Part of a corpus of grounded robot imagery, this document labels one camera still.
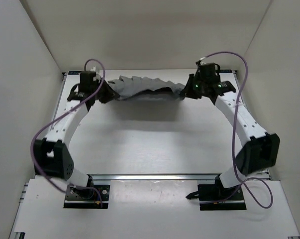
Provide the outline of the grey pleated skirt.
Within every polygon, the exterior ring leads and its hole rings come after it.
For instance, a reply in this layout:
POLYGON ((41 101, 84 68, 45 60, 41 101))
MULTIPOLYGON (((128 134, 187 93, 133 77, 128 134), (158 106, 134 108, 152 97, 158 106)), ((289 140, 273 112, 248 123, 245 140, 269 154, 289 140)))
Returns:
POLYGON ((120 76, 108 81, 108 85, 119 95, 119 101, 182 100, 181 91, 185 88, 181 83, 138 76, 120 76))

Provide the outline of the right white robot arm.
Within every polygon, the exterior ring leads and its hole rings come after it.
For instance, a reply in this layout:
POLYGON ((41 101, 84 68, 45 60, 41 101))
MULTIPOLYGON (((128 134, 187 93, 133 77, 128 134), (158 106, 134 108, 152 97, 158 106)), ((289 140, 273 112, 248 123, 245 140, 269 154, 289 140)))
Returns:
POLYGON ((232 189, 248 176, 275 166, 280 138, 275 133, 268 133, 256 122, 230 81, 222 81, 219 74, 213 77, 204 76, 201 72, 190 74, 182 95, 191 99, 209 98, 233 127, 232 143, 239 139, 242 145, 238 153, 232 146, 232 167, 215 179, 213 192, 217 198, 226 199, 232 189))

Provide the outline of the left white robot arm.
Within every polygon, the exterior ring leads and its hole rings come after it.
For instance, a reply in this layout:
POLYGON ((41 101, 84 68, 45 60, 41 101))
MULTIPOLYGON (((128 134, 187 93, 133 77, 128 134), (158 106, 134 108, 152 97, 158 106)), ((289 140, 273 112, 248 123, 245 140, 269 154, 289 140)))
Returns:
POLYGON ((68 146, 79 123, 96 101, 105 104, 118 98, 119 94, 105 81, 75 84, 67 97, 64 113, 53 121, 43 139, 35 139, 32 143, 35 172, 48 181, 62 179, 76 187, 83 198, 91 197, 95 191, 91 177, 75 168, 68 146))

